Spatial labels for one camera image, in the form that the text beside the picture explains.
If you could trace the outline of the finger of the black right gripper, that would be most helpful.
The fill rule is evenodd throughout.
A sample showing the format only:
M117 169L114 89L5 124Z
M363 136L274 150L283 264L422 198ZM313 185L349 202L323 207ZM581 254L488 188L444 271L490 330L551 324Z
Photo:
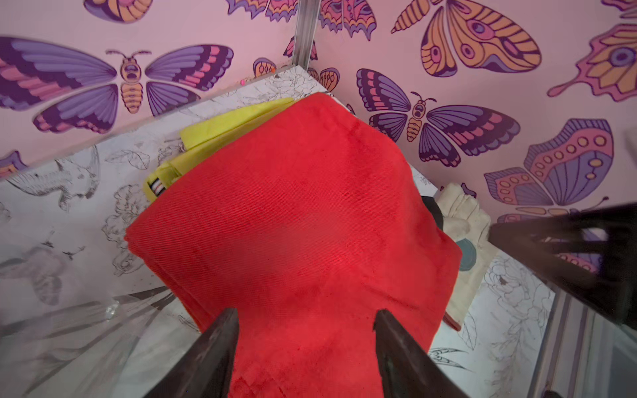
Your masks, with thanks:
M489 242L612 323L635 328L635 204L497 224Z

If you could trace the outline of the clear plastic vacuum bag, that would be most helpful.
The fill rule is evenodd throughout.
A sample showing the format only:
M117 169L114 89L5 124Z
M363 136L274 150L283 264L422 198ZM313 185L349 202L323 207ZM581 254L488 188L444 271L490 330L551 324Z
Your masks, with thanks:
M1 326L3 397L143 397L199 331L166 287Z

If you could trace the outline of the yellow garment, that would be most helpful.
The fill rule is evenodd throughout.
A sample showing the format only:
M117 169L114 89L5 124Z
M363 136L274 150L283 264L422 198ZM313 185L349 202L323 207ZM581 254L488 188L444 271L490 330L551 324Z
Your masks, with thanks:
M161 162L147 177L143 186L147 199L154 202L197 165L295 103L296 100L292 98L276 99L234 109L187 127L180 133L184 152L174 159Z

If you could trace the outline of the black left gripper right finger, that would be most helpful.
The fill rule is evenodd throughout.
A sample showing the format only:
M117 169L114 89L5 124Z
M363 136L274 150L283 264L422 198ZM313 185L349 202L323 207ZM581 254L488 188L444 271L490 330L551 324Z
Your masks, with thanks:
M387 309L377 311L373 330L385 397L462 398L466 394L436 366Z

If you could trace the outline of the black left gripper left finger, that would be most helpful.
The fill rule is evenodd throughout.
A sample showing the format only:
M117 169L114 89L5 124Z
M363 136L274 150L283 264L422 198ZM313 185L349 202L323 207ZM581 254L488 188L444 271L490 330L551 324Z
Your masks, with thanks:
M223 398L232 381L238 311L225 309L145 398Z

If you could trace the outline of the dark grey garment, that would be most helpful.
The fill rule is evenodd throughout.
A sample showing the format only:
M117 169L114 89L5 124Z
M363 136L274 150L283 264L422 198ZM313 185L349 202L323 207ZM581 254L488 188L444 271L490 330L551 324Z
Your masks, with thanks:
M432 215L437 228L440 230L443 230L444 216L438 204L436 203L436 200L433 197L425 197L425 196L421 196L421 200L423 204L426 206L426 209Z

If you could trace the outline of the red garment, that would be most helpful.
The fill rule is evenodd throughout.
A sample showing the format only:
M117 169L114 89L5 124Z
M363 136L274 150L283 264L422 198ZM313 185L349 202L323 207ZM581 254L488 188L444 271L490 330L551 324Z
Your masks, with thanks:
M237 310L233 397L381 396L376 313L428 349L461 259L398 146L322 93L187 172L125 238L200 329Z

